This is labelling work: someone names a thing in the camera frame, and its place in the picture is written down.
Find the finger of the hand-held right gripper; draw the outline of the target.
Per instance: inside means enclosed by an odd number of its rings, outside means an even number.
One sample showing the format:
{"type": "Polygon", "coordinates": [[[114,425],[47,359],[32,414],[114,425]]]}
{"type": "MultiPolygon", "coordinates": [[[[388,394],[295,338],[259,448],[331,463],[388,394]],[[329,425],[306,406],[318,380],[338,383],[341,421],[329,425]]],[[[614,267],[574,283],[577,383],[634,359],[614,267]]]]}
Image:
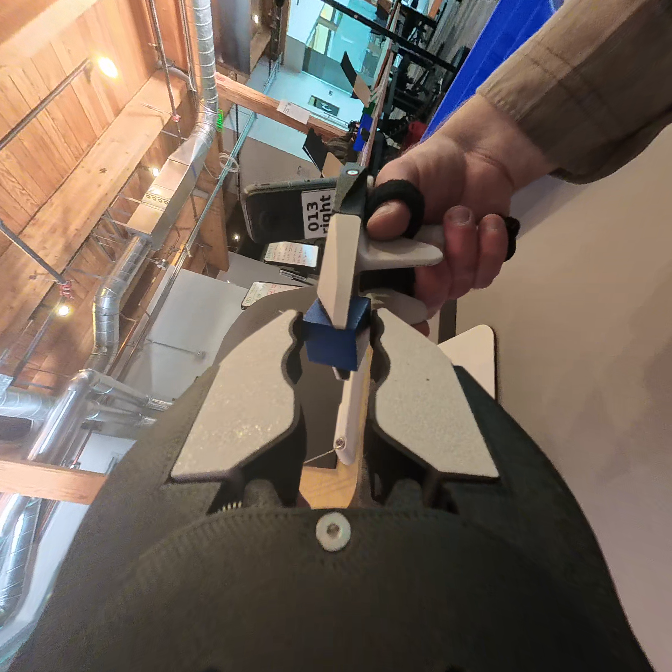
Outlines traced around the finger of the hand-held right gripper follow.
{"type": "Polygon", "coordinates": [[[336,329],[343,330],[348,324],[361,223],[357,215],[336,213],[329,224],[317,297],[336,329]]]}

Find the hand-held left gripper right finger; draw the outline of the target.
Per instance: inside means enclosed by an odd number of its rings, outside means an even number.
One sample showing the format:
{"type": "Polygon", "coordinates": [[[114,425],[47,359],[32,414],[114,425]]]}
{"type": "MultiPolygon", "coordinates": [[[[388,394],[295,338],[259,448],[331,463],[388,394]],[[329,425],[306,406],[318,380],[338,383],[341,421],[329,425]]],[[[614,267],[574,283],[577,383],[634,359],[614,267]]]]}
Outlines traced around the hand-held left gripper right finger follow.
{"type": "Polygon", "coordinates": [[[367,471],[384,503],[401,481],[437,505],[445,483],[495,484],[499,471],[456,369],[441,348],[386,308],[372,321],[367,471]]]}

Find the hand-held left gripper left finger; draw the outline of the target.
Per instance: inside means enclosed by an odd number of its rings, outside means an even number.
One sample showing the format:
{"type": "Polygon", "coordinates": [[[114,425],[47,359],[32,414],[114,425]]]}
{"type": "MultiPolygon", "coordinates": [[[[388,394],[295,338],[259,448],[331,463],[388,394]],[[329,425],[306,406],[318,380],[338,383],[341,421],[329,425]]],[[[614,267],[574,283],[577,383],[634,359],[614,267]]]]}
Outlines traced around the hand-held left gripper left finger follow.
{"type": "Polygon", "coordinates": [[[176,483],[221,483],[241,496],[251,481],[271,483],[294,506],[305,460],[302,315],[286,310],[222,359],[171,470],[176,483]]]}

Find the blue cube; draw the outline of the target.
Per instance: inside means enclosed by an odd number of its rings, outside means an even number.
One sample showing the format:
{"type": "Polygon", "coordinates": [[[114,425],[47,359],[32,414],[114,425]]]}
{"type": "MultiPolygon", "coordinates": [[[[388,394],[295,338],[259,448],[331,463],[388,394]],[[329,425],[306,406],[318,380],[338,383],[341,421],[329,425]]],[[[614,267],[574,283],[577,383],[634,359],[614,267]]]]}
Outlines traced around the blue cube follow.
{"type": "Polygon", "coordinates": [[[302,319],[308,359],[314,364],[355,372],[370,344],[372,305],[368,297],[353,296],[344,329],[330,321],[321,301],[315,299],[302,319]]]}

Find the blue storage bin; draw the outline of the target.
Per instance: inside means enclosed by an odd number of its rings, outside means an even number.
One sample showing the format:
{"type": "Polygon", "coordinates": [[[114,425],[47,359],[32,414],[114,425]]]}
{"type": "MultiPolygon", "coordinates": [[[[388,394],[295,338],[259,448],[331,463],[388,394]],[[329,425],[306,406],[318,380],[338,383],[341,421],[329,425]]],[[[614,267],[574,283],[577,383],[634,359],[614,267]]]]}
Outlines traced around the blue storage bin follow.
{"type": "Polygon", "coordinates": [[[500,1],[428,123],[422,141],[430,138],[562,5],[563,1],[500,1]]]}

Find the person's right hand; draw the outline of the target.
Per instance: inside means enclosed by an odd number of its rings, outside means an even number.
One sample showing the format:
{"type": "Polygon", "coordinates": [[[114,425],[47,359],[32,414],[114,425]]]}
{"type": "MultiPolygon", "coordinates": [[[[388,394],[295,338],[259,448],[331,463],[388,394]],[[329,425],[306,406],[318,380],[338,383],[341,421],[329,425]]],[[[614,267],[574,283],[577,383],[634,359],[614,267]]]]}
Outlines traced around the person's right hand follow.
{"type": "Polygon", "coordinates": [[[415,271],[415,297],[430,318],[446,301],[493,282],[508,254],[503,216],[511,198],[557,167],[516,122],[476,95],[381,169],[375,185],[412,183],[425,199],[425,224],[443,231],[443,260],[415,271]]]}

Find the whiteboard on stand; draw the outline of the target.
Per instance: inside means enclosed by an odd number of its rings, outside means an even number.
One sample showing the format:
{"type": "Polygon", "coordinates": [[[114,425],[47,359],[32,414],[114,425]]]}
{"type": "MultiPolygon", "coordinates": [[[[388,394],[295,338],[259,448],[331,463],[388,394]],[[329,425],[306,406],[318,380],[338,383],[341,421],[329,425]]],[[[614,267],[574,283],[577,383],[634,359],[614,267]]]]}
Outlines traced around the whiteboard on stand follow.
{"type": "Polygon", "coordinates": [[[248,307],[254,305],[262,298],[290,290],[296,290],[298,288],[298,286],[286,283],[254,281],[243,298],[240,304],[240,309],[246,310],[248,307]]]}
{"type": "Polygon", "coordinates": [[[319,264],[320,248],[316,245],[291,241],[269,243],[262,261],[266,264],[315,269],[319,264]]]}

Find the small tilted board on stand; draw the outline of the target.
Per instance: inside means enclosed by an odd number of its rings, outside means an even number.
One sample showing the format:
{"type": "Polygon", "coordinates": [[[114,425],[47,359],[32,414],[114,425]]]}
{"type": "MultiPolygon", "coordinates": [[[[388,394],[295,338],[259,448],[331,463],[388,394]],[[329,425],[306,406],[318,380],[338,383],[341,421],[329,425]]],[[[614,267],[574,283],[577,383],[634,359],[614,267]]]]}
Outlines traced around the small tilted board on stand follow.
{"type": "Polygon", "coordinates": [[[362,76],[355,70],[347,52],[344,52],[341,59],[341,69],[352,88],[352,96],[357,98],[364,107],[368,107],[372,100],[372,92],[362,76]]]}
{"type": "Polygon", "coordinates": [[[308,129],[302,148],[323,178],[335,179],[339,177],[343,164],[328,149],[321,136],[313,128],[308,129]]]}

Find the grey and wooden curved board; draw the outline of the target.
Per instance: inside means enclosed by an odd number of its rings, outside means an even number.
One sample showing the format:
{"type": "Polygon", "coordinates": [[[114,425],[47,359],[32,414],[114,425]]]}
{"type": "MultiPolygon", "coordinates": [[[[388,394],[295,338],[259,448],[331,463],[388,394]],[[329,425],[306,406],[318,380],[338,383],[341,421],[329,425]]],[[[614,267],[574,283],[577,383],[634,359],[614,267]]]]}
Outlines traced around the grey and wooden curved board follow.
{"type": "MultiPolygon", "coordinates": [[[[241,341],[273,321],[280,313],[297,310],[305,313],[316,299],[312,288],[297,288],[257,300],[246,308],[225,335],[217,359],[226,357],[241,341]]],[[[302,375],[296,392],[307,429],[307,461],[300,494],[313,509],[366,508],[368,480],[361,477],[361,458],[349,466],[337,461],[333,447],[337,411],[342,387],[331,368],[309,361],[305,348],[300,352],[302,375]]]]}

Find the cluster of silver pipes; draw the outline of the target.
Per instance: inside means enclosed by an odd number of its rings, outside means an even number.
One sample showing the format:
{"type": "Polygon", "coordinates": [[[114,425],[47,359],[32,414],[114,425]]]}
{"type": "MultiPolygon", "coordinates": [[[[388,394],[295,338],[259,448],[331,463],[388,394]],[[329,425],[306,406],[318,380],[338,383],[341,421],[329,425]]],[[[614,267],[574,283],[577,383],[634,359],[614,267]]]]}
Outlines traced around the cluster of silver pipes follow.
{"type": "MultiPolygon", "coordinates": [[[[16,388],[1,376],[1,416],[39,425],[26,454],[32,464],[70,467],[77,461],[72,445],[85,423],[146,427],[155,417],[145,411],[171,405],[92,369],[79,371],[59,397],[16,388]]],[[[15,619],[30,583],[42,499],[56,497],[14,494],[1,486],[1,627],[15,619]]]]}

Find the silver rectangular air duct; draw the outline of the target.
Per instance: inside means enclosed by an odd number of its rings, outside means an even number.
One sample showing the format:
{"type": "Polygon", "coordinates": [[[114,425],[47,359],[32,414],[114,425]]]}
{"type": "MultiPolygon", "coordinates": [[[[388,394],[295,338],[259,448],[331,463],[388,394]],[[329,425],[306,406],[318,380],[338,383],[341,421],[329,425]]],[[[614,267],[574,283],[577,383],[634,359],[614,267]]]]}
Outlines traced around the silver rectangular air duct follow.
{"type": "Polygon", "coordinates": [[[196,186],[207,151],[203,141],[194,136],[187,139],[167,159],[126,223],[126,228],[154,251],[163,247],[196,186]]]}

